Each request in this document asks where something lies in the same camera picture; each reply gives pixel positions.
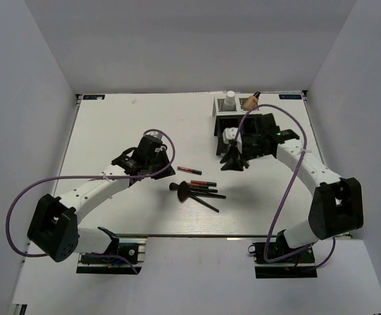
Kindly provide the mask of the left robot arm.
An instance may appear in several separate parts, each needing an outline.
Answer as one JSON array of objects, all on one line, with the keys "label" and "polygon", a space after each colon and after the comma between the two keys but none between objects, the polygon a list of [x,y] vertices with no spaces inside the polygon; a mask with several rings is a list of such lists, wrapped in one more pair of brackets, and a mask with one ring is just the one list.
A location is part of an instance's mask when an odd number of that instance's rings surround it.
[{"label": "left robot arm", "polygon": [[72,253],[98,255],[111,262],[119,254],[117,234],[99,226],[81,228],[81,221],[99,205],[145,178],[173,176],[167,146],[159,131],[150,131],[138,146],[125,150],[93,178],[59,195],[39,199],[28,229],[28,238],[53,261],[61,262]]}]

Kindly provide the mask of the foundation bottle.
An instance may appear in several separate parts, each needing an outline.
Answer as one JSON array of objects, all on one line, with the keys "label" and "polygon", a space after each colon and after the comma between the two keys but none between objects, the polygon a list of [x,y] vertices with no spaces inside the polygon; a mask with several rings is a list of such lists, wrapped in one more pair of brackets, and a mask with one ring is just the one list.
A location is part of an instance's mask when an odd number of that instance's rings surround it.
[{"label": "foundation bottle", "polygon": [[254,108],[258,105],[259,96],[260,92],[257,91],[252,96],[248,97],[248,99],[242,105],[242,109],[244,109],[244,111],[254,110]]}]

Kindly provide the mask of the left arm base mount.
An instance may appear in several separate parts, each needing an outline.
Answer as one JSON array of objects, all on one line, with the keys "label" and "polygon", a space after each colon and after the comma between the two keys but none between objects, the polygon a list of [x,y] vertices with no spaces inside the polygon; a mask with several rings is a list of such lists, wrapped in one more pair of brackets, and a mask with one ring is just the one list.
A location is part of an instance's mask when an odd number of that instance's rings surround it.
[{"label": "left arm base mount", "polygon": [[121,238],[108,253],[80,255],[77,274],[138,275],[146,254],[146,238]]}]

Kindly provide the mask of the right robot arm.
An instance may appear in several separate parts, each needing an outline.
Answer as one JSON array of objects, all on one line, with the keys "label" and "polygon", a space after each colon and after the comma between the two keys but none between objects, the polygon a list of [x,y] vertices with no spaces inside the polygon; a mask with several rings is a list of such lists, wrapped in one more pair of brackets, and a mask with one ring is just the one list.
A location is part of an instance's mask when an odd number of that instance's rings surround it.
[{"label": "right robot arm", "polygon": [[214,135],[222,170],[244,171],[250,160],[273,156],[296,174],[312,196],[307,219],[278,233],[269,259],[293,261],[300,248],[363,227],[359,181],[331,171],[305,149],[293,130],[280,129],[272,114],[220,115]]}]

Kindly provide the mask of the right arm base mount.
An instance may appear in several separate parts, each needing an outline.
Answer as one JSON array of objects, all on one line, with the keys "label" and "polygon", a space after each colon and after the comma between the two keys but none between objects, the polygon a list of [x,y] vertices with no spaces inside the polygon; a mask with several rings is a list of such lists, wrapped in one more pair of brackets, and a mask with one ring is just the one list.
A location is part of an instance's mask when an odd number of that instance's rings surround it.
[{"label": "right arm base mount", "polygon": [[316,278],[315,257],[312,249],[301,252],[286,260],[268,263],[263,253],[265,242],[252,243],[248,247],[248,254],[254,258],[256,279],[296,279]]}]

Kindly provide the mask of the white jar cap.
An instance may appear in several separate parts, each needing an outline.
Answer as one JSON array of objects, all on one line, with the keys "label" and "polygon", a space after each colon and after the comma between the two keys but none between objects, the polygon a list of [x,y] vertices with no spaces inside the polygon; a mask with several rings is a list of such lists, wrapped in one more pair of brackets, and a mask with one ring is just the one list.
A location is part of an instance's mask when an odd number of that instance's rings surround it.
[{"label": "white jar cap", "polygon": [[226,92],[225,102],[227,102],[229,104],[235,103],[235,92],[234,91],[227,91]]}]

